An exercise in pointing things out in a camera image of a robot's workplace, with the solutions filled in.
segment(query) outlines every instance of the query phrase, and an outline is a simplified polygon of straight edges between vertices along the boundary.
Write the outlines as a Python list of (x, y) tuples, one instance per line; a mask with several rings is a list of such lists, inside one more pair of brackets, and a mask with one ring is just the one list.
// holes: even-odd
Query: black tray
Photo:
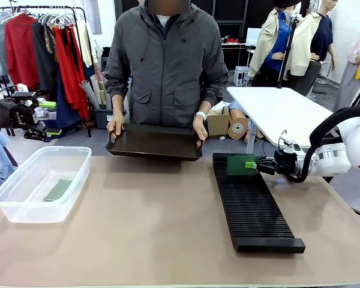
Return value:
[(246, 154), (213, 154), (215, 177), (237, 252), (301, 254), (302, 239), (295, 238), (261, 174), (227, 176), (227, 159)]
[(113, 155), (196, 161), (203, 154), (197, 135), (188, 128), (124, 124), (122, 133), (106, 149)]

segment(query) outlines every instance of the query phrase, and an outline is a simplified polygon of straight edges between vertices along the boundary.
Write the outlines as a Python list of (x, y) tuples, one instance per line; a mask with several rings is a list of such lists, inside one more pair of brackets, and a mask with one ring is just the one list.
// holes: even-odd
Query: green object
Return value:
[(52, 135), (58, 136), (61, 134), (61, 129), (47, 129), (45, 132), (47, 133), (47, 136), (50, 137)]
[(60, 199), (68, 187), (71, 185), (72, 181), (61, 179), (50, 191), (50, 193), (44, 198), (44, 201), (51, 202)]
[(256, 165), (256, 162), (245, 162), (246, 169), (252, 169), (254, 165)]
[(247, 154), (245, 156), (228, 157), (227, 162), (227, 176), (251, 176), (257, 174), (257, 169), (253, 168), (259, 156)]
[(51, 101), (46, 101), (45, 103), (40, 103), (38, 104), (41, 108), (49, 108), (49, 109), (54, 109), (56, 108), (56, 102), (51, 102)]

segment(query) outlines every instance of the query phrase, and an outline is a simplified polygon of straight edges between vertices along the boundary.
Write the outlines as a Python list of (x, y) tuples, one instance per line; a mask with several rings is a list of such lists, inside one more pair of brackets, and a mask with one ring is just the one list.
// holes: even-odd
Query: clear plastic container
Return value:
[[(49, 146), (29, 157), (0, 187), (0, 208), (15, 223), (63, 222), (89, 175), (87, 147)], [(72, 181), (63, 196), (44, 198), (60, 180)]]

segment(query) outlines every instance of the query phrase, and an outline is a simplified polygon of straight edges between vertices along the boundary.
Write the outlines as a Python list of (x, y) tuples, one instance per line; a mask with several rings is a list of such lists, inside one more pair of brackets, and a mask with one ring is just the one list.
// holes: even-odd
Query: jacket zipper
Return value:
[(161, 72), (161, 95), (160, 95), (160, 125), (163, 126), (163, 82), (164, 82), (164, 68), (165, 68), (165, 61), (166, 61), (166, 46), (167, 40), (163, 42), (163, 69)]

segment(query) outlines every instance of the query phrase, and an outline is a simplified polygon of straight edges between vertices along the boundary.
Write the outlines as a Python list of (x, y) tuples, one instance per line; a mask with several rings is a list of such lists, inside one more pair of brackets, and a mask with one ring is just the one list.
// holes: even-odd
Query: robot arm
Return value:
[[(340, 136), (328, 135), (336, 126)], [(260, 172), (285, 174), (290, 181), (302, 183), (308, 175), (335, 176), (352, 166), (360, 169), (360, 106), (340, 110), (321, 123), (310, 136), (307, 153), (288, 136), (280, 139), (288, 147), (276, 151), (274, 158), (261, 158)]]
[(16, 92), (0, 100), (0, 131), (2, 128), (25, 130), (24, 137), (44, 141), (47, 138), (44, 127), (39, 123), (34, 108), (38, 106), (35, 93)]

